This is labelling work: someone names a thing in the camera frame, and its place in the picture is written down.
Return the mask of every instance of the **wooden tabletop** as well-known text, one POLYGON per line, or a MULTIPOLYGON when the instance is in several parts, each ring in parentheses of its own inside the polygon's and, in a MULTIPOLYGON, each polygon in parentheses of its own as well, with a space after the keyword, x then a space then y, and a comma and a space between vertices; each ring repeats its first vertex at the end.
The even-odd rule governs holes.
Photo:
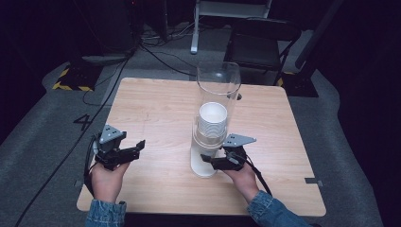
MULTIPOLYGON (((231 179, 219 171, 200 178, 190 167, 195 81, 122 79, 107 124, 127 132, 120 148, 146 139, 140 158, 124 176, 118 201, 128 212, 248 215, 231 179)), ((255 137, 244 149, 262 172, 271 193, 300 216, 321 217, 325 207, 286 92, 280 87, 241 85, 228 133, 255 137)), ((89 210, 83 186, 78 209, 89 210)))

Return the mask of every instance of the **gray carpet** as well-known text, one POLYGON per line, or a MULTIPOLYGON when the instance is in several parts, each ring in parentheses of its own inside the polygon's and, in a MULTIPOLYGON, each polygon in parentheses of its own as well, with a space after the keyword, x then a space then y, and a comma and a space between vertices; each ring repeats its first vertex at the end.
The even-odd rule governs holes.
MULTIPOLYGON (((200 34, 197 55, 191 55, 189 52, 190 36, 148 49, 173 68, 195 74, 194 65, 199 61, 222 61, 229 32, 227 28, 203 31, 200 34)), ((301 40, 294 46, 285 71, 298 70, 293 66, 294 62, 311 34, 310 31, 304 32, 301 40)), ((105 108, 98 110, 112 91, 113 84, 118 81, 121 65, 104 67, 93 92, 85 94, 79 91, 51 89, 67 63, 55 68, 44 78, 46 95, 0 147, 0 190, 4 193, 3 205, 0 208, 0 226, 15 225, 36 192, 70 151, 69 157, 26 212, 20 226, 83 226, 86 213, 77 209, 76 202, 82 182, 85 155, 91 135, 100 131, 105 124, 115 90, 107 100, 105 108), (90 119, 94 116, 96 118, 79 140, 82 125, 74 121, 86 114, 90 119)), ((272 75, 262 77, 261 73, 245 69, 241 72, 247 83, 271 84, 272 75)), ((142 49, 138 49, 129 60, 121 73, 120 78, 123 77, 193 79, 167 68, 142 49)), ((319 180, 327 209, 324 217, 305 219, 321 226, 382 226, 373 190, 350 150, 338 122, 340 100, 337 91, 319 72, 314 74, 312 81, 319 93, 318 98, 288 98, 315 176, 319 180)), ((185 218, 186 222, 183 223, 183 217, 131 216, 128 224, 212 226, 211 220, 216 220, 205 217, 185 218)), ((218 219, 217 222, 216 226, 233 226, 222 222, 222 219, 218 219)), ((243 223, 243 226, 250 226, 249 222, 243 223)))

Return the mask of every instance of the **denim sleeve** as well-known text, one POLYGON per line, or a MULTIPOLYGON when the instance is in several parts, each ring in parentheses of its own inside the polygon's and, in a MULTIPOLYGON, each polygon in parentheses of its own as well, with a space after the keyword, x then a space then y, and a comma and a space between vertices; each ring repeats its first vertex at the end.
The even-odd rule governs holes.
POLYGON ((127 204, 121 201, 118 204, 92 200, 91 208, 86 217, 86 227, 124 226, 124 217, 127 204))
POLYGON ((260 226, 310 227, 302 218, 289 211, 283 203, 264 191, 257 193, 247 209, 260 226))

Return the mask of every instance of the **black equipment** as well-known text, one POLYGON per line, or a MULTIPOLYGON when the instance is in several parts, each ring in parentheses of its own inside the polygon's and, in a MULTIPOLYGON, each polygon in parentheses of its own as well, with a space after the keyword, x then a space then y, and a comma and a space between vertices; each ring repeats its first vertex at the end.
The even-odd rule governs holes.
POLYGON ((105 125, 103 132, 93 136, 90 146, 88 147, 83 174, 84 183, 92 195, 94 195, 94 191, 89 175, 92 166, 88 167, 90 151, 94 151, 95 165, 101 163, 105 168, 114 171, 117 166, 139 159, 140 151, 145 147, 145 140, 142 140, 136 144, 134 148, 120 149, 121 141, 126 137, 126 131, 119 131, 110 125, 105 125))
POLYGON ((213 169, 219 170, 235 170, 239 171, 242 169, 245 163, 247 163, 256 174, 257 179, 266 189, 266 192, 271 195, 271 191, 262 177, 262 173, 253 165, 251 158, 247 155, 243 145, 255 142, 255 138, 248 136, 229 134, 224 140, 222 148, 226 157, 212 158, 210 156, 201 154, 200 157, 206 163, 210 163, 213 169))

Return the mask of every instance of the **black cable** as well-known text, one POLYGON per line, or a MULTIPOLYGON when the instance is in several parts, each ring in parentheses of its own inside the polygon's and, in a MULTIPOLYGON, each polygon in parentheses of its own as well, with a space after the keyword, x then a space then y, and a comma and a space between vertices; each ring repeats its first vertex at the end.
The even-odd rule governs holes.
POLYGON ((77 10, 78 10, 78 12, 79 12, 79 14, 80 14, 80 16, 82 17, 83 21, 85 21, 86 26, 89 28, 89 30, 91 31, 91 33, 94 35, 94 37, 96 38, 96 40, 98 41, 98 43, 99 43, 100 45, 102 45, 104 48, 106 48, 106 49, 108 49, 108 50, 110 50, 110 51, 112 51, 112 52, 114 52, 114 53, 124 53, 124 54, 127 54, 128 52, 131 52, 131 51, 135 48, 135 47, 133 47, 133 48, 131 48, 131 49, 128 49, 128 50, 125 50, 125 51, 124 51, 124 50, 121 50, 121 49, 119 49, 119 48, 117 48, 117 47, 114 47, 114 46, 107 46, 106 44, 104 44, 104 43, 97 37, 97 35, 96 35, 96 33, 94 32, 94 30, 92 29, 92 27, 91 27, 91 25, 90 25, 88 19, 86 19, 86 17, 85 17, 85 15, 83 14, 82 10, 81 10, 80 7, 78 6, 76 0, 73 0, 73 2, 74 2, 74 5, 76 6, 76 8, 77 8, 77 10))
POLYGON ((171 67, 170 65, 166 64, 164 61, 162 61, 161 59, 159 59, 155 54, 153 54, 150 50, 148 50, 148 49, 147 49, 146 47, 144 47, 142 44, 140 44, 140 45, 141 45, 141 47, 144 48, 150 55, 152 55, 155 59, 157 59, 159 62, 161 62, 163 65, 167 66, 168 68, 170 68, 170 69, 172 69, 172 70, 174 70, 174 71, 176 71, 176 72, 179 72, 179 73, 181 73, 181 74, 188 75, 188 76, 190 76, 190 77, 195 77, 195 76, 196 76, 196 75, 194 75, 194 74, 185 73, 185 72, 183 72, 183 71, 180 71, 180 70, 178 70, 178 69, 175 69, 175 68, 171 67))
POLYGON ((168 54, 168 53, 165 53, 165 52, 162 52, 162 51, 153 51, 152 53, 153 53, 153 54, 164 54, 164 55, 172 56, 172 57, 178 59, 179 61, 182 61, 182 62, 186 63, 187 65, 189 65, 189 66, 191 66, 191 67, 193 67, 193 68, 197 68, 196 65, 193 65, 193 64, 191 64, 191 63, 189 63, 189 62, 187 62, 187 61, 184 61, 184 60, 180 59, 180 58, 179 58, 178 56, 176 56, 176 55, 168 54))
POLYGON ((18 218, 17 223, 15 224, 15 227, 19 226, 21 221, 23 220, 26 212, 29 210, 30 206, 33 204, 33 202, 39 197, 39 195, 42 193, 42 191, 44 190, 44 188, 47 186, 47 184, 51 181, 51 179, 54 177, 54 175, 57 173, 57 171, 60 169, 60 167, 62 166, 62 164, 64 164, 65 160, 67 160, 67 158, 71 155, 71 153, 73 152, 73 150, 75 149, 75 147, 77 146, 77 144, 79 143, 79 141, 82 139, 83 135, 88 131, 89 127, 92 125, 92 122, 94 122, 94 120, 96 119, 96 117, 100 114, 100 111, 103 109, 103 107, 105 106, 105 104, 107 103, 107 101, 109 100, 110 96, 113 93, 113 90, 118 82, 118 79, 121 76, 121 73, 125 67, 125 65, 127 64, 128 60, 130 58, 127 58, 126 61, 124 62, 120 73, 118 74, 118 78, 115 81, 115 84, 112 88, 112 90, 110 91, 109 95, 107 96, 106 100, 103 102, 102 106, 97 110, 97 112, 95 113, 94 117, 92 117, 92 120, 90 121, 89 125, 83 130, 83 132, 80 134, 79 138, 77 139, 77 141, 74 143, 74 145, 68 150, 67 154, 64 156, 64 158, 61 160, 61 162, 57 165, 57 167, 53 170, 53 172, 50 174, 50 176, 47 178, 47 180, 45 181, 45 183, 42 185, 42 187, 39 189, 39 191, 35 194, 35 196, 32 198, 32 200, 29 202, 29 204, 26 206, 24 212, 21 214, 21 216, 18 218))
MULTIPOLYGON (((99 86, 100 84, 104 83, 105 81, 109 80, 110 78, 112 78, 114 76, 114 74, 117 72, 118 67, 120 67, 120 65, 122 64, 122 62, 120 62, 114 69, 114 72, 112 73, 111 76, 107 77, 106 79, 103 79, 101 82, 99 82, 97 85, 95 85, 95 87, 99 86)), ((100 104, 93 104, 93 103, 89 103, 85 101, 85 97, 86 95, 89 93, 89 91, 86 91, 85 94, 82 97, 82 102, 85 103, 88 106, 101 106, 100 104)))
POLYGON ((242 158, 240 155, 237 155, 235 153, 232 153, 232 155, 234 155, 236 158, 242 159, 243 161, 245 161, 253 170, 254 174, 256 174, 257 179, 259 180, 260 183, 262 183, 263 187, 265 188, 266 192, 269 193, 269 195, 272 196, 271 191, 268 187, 268 184, 266 183, 265 179, 263 179, 262 177, 262 173, 259 171, 259 169, 257 169, 254 164, 253 161, 251 160, 250 156, 247 155, 247 159, 242 158))
POLYGON ((271 191, 268 187, 268 184, 265 182, 265 179, 262 177, 262 173, 257 169, 250 161, 245 161, 249 166, 251 166, 253 172, 256 174, 257 179, 259 179, 260 183, 262 183, 263 187, 265 188, 266 192, 272 196, 271 191))

